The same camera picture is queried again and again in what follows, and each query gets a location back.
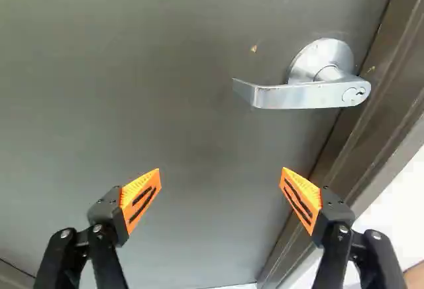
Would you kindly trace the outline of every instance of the door handle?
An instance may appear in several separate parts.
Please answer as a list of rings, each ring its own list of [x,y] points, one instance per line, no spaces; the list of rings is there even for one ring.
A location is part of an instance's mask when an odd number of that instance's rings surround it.
[[[260,86],[233,78],[233,91],[261,109],[352,107],[370,95],[371,84],[352,75],[347,43],[322,38],[302,49],[287,70],[287,83]]]

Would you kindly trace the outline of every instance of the screw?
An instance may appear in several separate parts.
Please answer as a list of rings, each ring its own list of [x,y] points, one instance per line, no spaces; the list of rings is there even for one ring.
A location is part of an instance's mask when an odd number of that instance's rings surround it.
[[[377,231],[373,231],[371,233],[371,236],[372,236],[372,238],[377,239],[378,241],[381,240],[381,238],[382,238],[382,236],[380,235],[380,233],[377,232]]]
[[[93,227],[93,233],[98,233],[101,230],[101,225],[97,224]]]
[[[66,238],[70,233],[71,231],[69,229],[65,229],[64,231],[61,232],[60,238]]]
[[[346,227],[346,226],[344,226],[344,225],[340,225],[340,226],[339,226],[339,231],[340,231],[341,233],[343,233],[343,234],[347,234],[347,233],[349,232],[349,230],[347,229],[347,227]]]

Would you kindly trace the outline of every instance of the wall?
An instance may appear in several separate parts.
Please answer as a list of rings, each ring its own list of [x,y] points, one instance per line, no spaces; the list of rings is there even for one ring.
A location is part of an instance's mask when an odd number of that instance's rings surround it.
[[[402,270],[424,259],[424,226],[419,223],[424,195],[423,177],[424,146],[353,225],[354,229],[361,233],[367,229],[385,233],[392,240]],[[291,286],[291,289],[310,288],[318,264],[319,260]],[[350,262],[344,287],[359,288],[356,285],[358,282],[358,274]]]

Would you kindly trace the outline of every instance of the orange gripper pad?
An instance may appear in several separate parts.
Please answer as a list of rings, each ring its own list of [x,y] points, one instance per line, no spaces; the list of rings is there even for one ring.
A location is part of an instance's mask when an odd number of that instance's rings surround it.
[[[158,168],[121,188],[119,207],[124,214],[128,235],[132,233],[161,188]]]
[[[307,232],[312,235],[322,208],[321,190],[288,168],[282,169],[280,188]]]

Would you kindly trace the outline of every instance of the door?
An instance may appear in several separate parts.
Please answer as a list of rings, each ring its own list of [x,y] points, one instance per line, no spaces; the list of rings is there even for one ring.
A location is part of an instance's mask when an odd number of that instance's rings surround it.
[[[359,66],[387,2],[0,0],[1,258],[35,274],[53,232],[157,167],[129,286],[254,282],[290,212],[281,167],[307,175],[339,110],[251,109],[231,78],[278,84],[321,37]]]

